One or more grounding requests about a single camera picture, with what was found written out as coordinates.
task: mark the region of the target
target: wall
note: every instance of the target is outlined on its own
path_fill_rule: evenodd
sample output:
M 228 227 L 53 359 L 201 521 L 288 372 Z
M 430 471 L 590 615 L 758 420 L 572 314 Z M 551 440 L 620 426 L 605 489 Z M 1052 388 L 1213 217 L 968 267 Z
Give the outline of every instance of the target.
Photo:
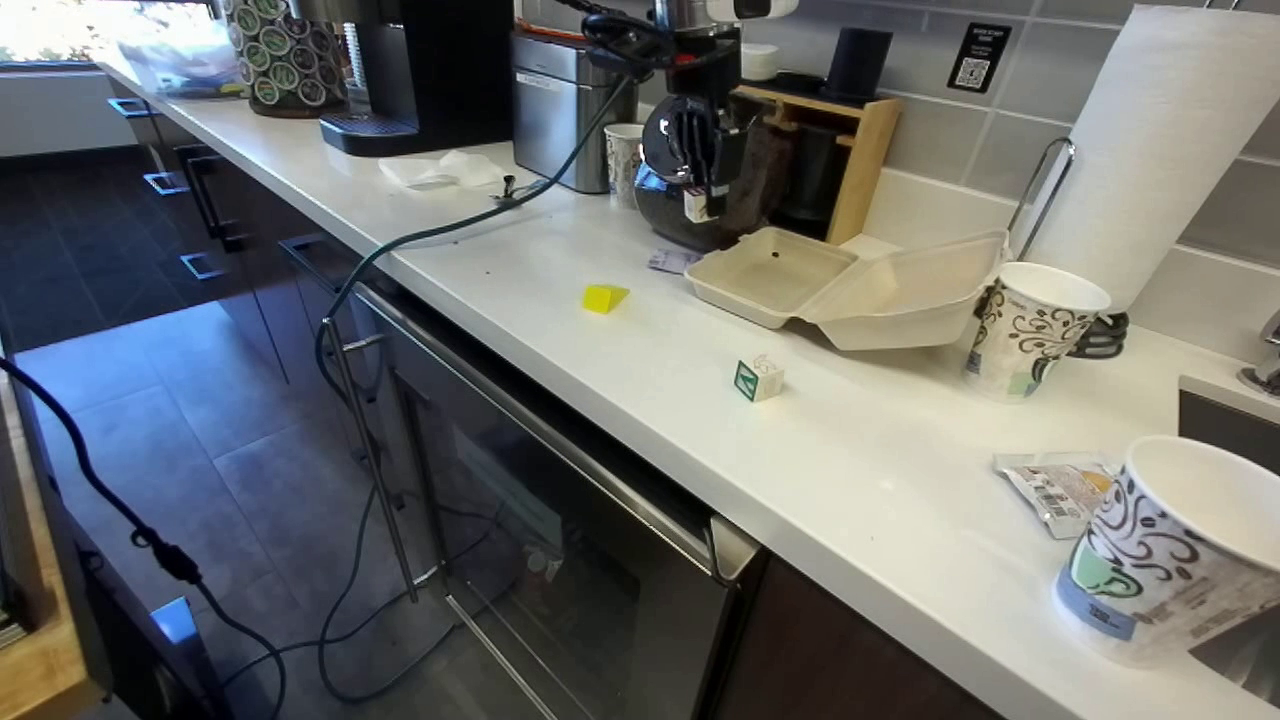
M 0 156 L 130 144 L 98 72 L 0 72 Z
M 891 170 L 976 192 L 1016 197 L 1052 137 L 1063 137 L 1133 0 L 805 0 L 794 17 L 747 25 L 780 45 L 792 72 L 829 76 L 837 32 L 889 30 L 884 96 L 902 100 Z M 983 96 L 950 93 L 948 72 L 968 25 L 1006 25 L 1012 41 Z M 1200 208 L 1182 243 L 1280 267 L 1280 108 Z

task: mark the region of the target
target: patterned paper cup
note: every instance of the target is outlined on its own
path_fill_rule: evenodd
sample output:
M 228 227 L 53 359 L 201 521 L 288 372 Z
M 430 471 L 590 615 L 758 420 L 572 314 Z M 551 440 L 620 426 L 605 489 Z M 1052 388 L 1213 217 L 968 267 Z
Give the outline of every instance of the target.
M 1129 449 L 1055 592 L 1137 655 L 1197 648 L 1280 600 L 1280 475 L 1180 435 Z
M 1032 397 L 1089 324 L 1113 310 L 1113 294 L 1046 265 L 1001 265 L 976 306 L 976 335 L 964 378 L 1001 397 Z

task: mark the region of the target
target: dishwasher door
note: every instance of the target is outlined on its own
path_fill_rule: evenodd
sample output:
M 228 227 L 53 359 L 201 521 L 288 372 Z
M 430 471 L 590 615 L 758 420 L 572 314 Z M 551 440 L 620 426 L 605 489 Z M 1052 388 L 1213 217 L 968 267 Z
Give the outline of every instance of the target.
M 701 717 L 754 543 L 441 316 L 359 301 L 385 469 L 428 491 L 436 590 L 533 714 Z

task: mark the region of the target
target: cable plug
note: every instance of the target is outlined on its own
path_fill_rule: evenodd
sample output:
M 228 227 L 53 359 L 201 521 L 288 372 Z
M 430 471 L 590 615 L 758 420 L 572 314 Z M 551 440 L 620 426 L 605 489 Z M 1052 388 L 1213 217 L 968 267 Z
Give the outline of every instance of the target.
M 158 532 L 136 529 L 136 532 L 130 532 L 130 543 L 136 543 L 136 547 L 152 547 L 155 565 L 158 565 L 172 582 L 195 585 L 195 590 L 204 585 L 201 565 L 195 565 L 183 547 L 168 543 Z

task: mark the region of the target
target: yellow object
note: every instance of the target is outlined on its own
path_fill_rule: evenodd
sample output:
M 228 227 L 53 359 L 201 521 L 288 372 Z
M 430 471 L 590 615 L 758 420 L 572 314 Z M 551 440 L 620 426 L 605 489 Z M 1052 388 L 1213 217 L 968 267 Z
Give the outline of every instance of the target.
M 584 310 L 589 310 L 589 314 L 610 314 L 622 297 L 626 297 L 626 287 L 589 284 L 589 287 L 584 287 Z

